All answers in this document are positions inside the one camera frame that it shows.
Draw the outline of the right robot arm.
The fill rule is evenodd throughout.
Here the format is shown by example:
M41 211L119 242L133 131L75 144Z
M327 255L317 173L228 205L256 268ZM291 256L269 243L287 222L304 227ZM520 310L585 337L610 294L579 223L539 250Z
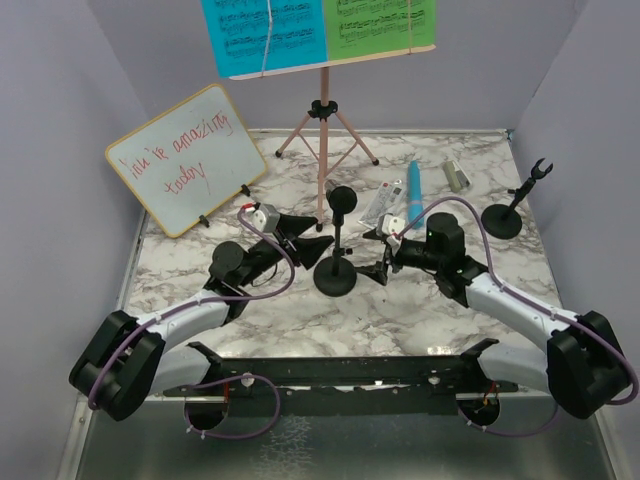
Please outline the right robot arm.
M578 419L613 404L624 390L637 395L637 377L603 315L555 308L491 273L487 264L467 254L464 230L452 214L429 216L422 241L400 237L403 225L386 215L365 233L365 239L382 242L385 250L381 260L360 268L361 274L384 285L389 271L429 271L445 297L498 320L533 345L494 344L463 362L459 378L467 389L481 391L494 380L516 383L549 394Z

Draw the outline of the blue sheet music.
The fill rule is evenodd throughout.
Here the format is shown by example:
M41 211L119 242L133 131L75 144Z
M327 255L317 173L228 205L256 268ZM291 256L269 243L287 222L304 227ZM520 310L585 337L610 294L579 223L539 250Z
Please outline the blue sheet music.
M328 60L320 1L206 0L201 6L222 78Z

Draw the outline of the green sheet music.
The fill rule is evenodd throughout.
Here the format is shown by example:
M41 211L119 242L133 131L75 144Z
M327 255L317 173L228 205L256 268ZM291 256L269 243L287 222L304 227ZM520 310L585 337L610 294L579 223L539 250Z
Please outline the green sheet music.
M435 47L436 3L325 1L328 58L348 63Z

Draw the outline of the pink music stand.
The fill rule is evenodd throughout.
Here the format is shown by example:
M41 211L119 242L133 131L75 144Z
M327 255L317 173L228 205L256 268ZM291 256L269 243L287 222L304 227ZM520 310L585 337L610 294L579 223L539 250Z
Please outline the pink music stand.
M329 98L329 69L341 64L424 53L435 48L436 45L433 42L425 45L410 43L403 47L378 49L373 53L349 54L346 57L333 58L326 36L319 34L304 38L293 37L289 34L276 34L272 37L268 35L241 36L230 41L212 44L220 74L232 80L262 78L309 69L320 71L320 97L311 103L311 107L302 121L275 152L275 155L280 158L296 137L303 137L303 129L309 121L317 120L319 122L319 150L311 152L318 164L317 231L323 229L326 203L324 199L325 181L340 164L339 162L329 163L329 118L337 117L353 138L352 146L360 147L374 166L379 164L378 158L339 111L338 104Z

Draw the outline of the grey eraser block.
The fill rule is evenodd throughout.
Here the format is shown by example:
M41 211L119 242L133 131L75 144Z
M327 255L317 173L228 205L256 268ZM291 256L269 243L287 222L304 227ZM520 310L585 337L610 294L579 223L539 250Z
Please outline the grey eraser block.
M445 161L442 164L442 170L447 179L449 188L453 193L458 193L470 188L471 181L469 177L456 161Z

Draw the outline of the white remote packet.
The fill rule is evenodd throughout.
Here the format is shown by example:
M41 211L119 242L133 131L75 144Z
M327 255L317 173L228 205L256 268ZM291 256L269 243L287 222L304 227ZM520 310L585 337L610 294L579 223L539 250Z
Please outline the white remote packet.
M385 214L396 215L401 210L405 196L406 185L402 180L382 182L358 223L369 229L375 228L380 217Z

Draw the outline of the blue toy microphone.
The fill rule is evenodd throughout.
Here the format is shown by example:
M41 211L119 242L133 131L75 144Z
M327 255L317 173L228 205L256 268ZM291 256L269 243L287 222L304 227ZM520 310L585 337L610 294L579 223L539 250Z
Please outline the blue toy microphone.
M415 222L415 230L424 226L424 220L418 219L423 211L421 173L418 162L412 160L408 166L408 220Z

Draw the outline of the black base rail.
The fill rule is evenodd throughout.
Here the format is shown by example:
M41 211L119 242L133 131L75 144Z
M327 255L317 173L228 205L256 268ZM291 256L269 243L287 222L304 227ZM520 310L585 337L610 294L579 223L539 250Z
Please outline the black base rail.
M483 340L460 355L325 358L222 358L198 344L209 366L200 386L164 393L186 398L199 413L234 416L264 416L276 399L284 415L454 415L457 395L488 392L479 357L496 344Z

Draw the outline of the black mic stand front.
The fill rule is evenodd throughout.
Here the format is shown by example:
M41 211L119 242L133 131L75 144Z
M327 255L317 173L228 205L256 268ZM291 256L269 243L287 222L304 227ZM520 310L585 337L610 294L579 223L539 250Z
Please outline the black mic stand front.
M520 234L523 222L516 207L529 195L536 183L553 170L553 164L541 170L540 165L544 161L545 158L541 158L534 164L529 177L520 187L508 190L513 196L509 205L493 204L483 211L481 223L489 235L501 240L510 240Z

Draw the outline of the black microphone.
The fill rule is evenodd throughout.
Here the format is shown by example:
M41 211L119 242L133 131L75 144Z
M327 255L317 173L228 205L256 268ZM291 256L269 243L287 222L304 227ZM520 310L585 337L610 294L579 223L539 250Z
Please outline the black microphone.
M345 185L340 185L334 180L325 182L326 199L330 208L337 214L349 214L357 206L356 192Z

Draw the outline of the yellow framed whiteboard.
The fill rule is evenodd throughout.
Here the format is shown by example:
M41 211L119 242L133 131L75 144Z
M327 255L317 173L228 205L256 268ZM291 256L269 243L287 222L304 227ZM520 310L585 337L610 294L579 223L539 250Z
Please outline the yellow framed whiteboard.
M183 235L267 171L218 84L117 140L105 158L170 238Z

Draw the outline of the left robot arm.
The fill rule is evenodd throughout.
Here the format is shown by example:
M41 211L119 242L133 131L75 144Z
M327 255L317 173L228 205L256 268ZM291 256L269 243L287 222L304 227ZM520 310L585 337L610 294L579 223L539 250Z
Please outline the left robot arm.
M69 374L92 409L121 421L155 393L188 384L202 395L214 392L221 371L190 339L237 319L258 299L246 286L268 270L280 262L311 269L334 242L331 235L305 237L318 222L314 217L277 214L268 228L250 223L244 212L238 219L259 241L248 249L234 241L217 245L209 278L196 294L140 317L117 310L101 323Z

